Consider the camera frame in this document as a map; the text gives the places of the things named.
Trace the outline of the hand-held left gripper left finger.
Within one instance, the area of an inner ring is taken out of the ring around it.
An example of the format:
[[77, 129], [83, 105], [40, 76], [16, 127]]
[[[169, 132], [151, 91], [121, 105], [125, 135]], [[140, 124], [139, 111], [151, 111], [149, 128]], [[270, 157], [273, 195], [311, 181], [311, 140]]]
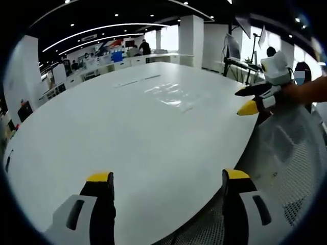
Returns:
[[114, 175], [93, 174], [54, 213], [44, 235], [51, 244], [115, 244]]

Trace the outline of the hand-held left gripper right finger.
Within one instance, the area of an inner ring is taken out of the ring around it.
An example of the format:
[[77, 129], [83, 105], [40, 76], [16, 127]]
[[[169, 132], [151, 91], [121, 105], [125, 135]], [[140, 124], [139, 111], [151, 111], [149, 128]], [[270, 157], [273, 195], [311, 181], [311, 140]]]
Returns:
[[222, 171], [224, 244], [275, 244], [273, 220], [250, 176]]

